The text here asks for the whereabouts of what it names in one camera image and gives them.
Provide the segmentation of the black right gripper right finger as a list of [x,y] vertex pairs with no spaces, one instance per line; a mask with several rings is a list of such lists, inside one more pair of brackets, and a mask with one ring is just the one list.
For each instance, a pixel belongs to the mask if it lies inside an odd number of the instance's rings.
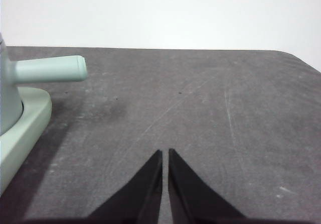
[[211,189],[175,149],[169,149],[168,191],[174,223],[307,223],[246,217]]

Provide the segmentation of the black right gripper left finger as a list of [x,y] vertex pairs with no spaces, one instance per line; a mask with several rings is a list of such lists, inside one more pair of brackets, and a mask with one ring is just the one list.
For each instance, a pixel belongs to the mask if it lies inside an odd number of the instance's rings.
[[121,189],[87,217],[32,219],[24,223],[157,223],[162,184],[163,156],[157,150]]

